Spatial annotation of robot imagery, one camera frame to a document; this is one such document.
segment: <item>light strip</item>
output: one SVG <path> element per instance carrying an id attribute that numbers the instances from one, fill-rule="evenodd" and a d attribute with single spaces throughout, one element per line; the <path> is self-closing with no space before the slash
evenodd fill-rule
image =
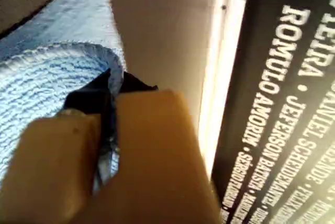
<path id="1" fill-rule="evenodd" d="M 213 169 L 245 0 L 229 0 L 227 7 L 223 24 L 223 36 L 220 35 L 222 13 L 219 19 L 217 17 L 218 12 L 214 12 L 200 109 L 198 137 L 208 177 L 211 176 Z"/>

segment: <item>light blue towel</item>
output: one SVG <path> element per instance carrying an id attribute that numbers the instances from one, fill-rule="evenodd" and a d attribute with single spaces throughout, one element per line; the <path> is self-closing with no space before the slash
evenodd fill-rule
<path id="1" fill-rule="evenodd" d="M 113 95 L 125 63 L 109 0 L 53 0 L 0 40 L 0 180 L 19 135 L 54 115 L 66 95 L 111 68 Z"/>

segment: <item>white dot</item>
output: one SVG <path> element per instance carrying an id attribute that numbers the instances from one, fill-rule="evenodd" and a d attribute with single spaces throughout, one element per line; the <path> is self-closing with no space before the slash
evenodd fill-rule
<path id="1" fill-rule="evenodd" d="M 306 86 L 306 85 L 299 84 L 299 85 L 298 85 L 298 90 L 301 91 L 301 92 L 305 92 L 305 91 L 307 90 L 307 86 Z"/>
<path id="2" fill-rule="evenodd" d="M 329 5 L 332 6 L 333 8 L 335 8 L 335 0 L 330 0 Z"/>

